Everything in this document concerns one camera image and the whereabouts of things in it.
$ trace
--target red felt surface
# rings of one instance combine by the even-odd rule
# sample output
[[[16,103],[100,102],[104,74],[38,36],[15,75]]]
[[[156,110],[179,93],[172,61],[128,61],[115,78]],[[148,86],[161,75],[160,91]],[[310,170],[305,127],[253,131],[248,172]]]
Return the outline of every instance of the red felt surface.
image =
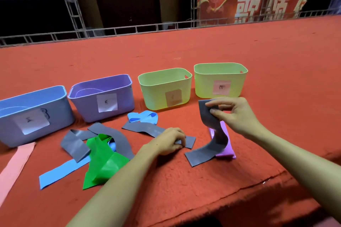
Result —
[[[142,112],[146,107],[139,74],[175,67],[194,74],[197,63],[238,62],[249,70],[242,96],[268,129],[310,152],[337,158],[341,156],[340,25],[341,17],[334,16],[3,48],[0,99],[54,85],[64,85],[69,91],[78,82],[129,74],[134,111]],[[187,104],[158,112],[159,126],[178,126],[197,137],[194,149],[210,141],[197,101],[193,79]],[[120,129],[126,119],[121,115],[104,124]],[[77,115],[74,125],[38,140],[0,208],[4,226],[66,225],[99,190],[82,190],[87,165],[39,190],[39,175],[70,159],[60,147],[62,137],[70,128],[86,126]],[[134,153],[151,139],[127,130],[122,133]],[[223,206],[245,203],[253,194],[271,198],[266,188],[290,193],[284,181],[278,185],[285,174],[279,163],[251,141],[232,130],[229,134],[236,160],[213,159],[191,168],[184,156],[186,149],[172,158],[160,158],[143,183],[126,225],[178,224]],[[0,170],[14,152],[2,152]],[[262,184],[269,178],[274,179]],[[253,210],[261,212],[262,206],[266,204]],[[288,212],[286,219],[297,210]],[[249,209],[236,212],[246,218]]]

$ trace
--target plastic basket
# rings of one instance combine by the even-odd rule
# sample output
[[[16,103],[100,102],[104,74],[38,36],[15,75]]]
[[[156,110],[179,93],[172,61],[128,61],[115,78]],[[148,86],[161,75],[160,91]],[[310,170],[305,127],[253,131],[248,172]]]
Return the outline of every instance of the plastic basket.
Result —
[[[75,84],[68,98],[86,122],[112,117],[134,109],[132,81],[127,74]]]
[[[188,102],[191,81],[192,74],[184,68],[171,68],[139,75],[145,104],[151,110]]]
[[[203,63],[194,66],[195,93],[200,98],[238,97],[248,70],[238,63]]]
[[[20,146],[74,122],[62,85],[0,101],[0,141]]]

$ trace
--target purple basket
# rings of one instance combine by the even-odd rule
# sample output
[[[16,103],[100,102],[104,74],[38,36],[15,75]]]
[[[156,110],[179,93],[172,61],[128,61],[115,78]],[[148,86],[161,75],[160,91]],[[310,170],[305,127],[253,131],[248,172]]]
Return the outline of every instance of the purple basket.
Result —
[[[129,75],[114,75],[75,84],[68,98],[85,122],[132,111],[135,107]]]

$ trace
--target forearm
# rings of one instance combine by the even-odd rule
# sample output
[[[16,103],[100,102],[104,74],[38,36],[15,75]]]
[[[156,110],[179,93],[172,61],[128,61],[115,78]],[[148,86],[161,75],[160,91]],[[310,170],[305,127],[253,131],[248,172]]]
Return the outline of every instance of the forearm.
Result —
[[[250,138],[272,155],[312,196],[341,222],[341,167],[261,130]]]
[[[151,163],[157,156],[148,145],[120,169],[78,212],[67,227],[122,226]]]

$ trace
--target metal railing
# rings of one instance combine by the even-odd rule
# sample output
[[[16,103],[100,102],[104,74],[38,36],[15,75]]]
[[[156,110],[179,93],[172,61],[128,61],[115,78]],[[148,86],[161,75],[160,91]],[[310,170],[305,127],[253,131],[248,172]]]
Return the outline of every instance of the metal railing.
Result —
[[[285,13],[280,16],[276,16],[276,21],[278,20],[290,20],[297,18],[308,18],[317,16],[331,16],[336,15],[337,9],[326,9],[326,10],[315,10],[315,11],[304,11],[304,12],[293,12]],[[21,46],[29,44],[39,44],[39,43],[51,43],[59,41],[74,41],[74,40],[84,40],[93,38],[104,38],[104,37],[115,37],[122,35],[134,35],[134,34],[145,34],[152,32],[164,32],[164,31],[176,31],[193,28],[194,23],[197,25],[195,28],[205,28],[205,27],[215,27],[215,26],[226,26],[226,25],[236,25],[238,18],[216,18],[216,19],[203,19],[203,20],[192,20],[184,22],[174,22],[173,27],[170,29],[163,30],[163,26],[169,26],[170,23],[160,23],[160,24],[146,24],[146,25],[135,25],[135,26],[124,26],[124,27],[112,27],[112,28],[99,28],[99,29],[80,29],[76,31],[61,31],[61,32],[49,32],[44,34],[29,34],[29,35],[15,35],[15,36],[5,36],[0,37],[0,47],[10,47],[10,46]],[[275,21],[271,18],[265,18],[264,15],[253,16],[250,22],[245,23],[261,23]],[[79,38],[79,33],[82,33],[83,38]]]

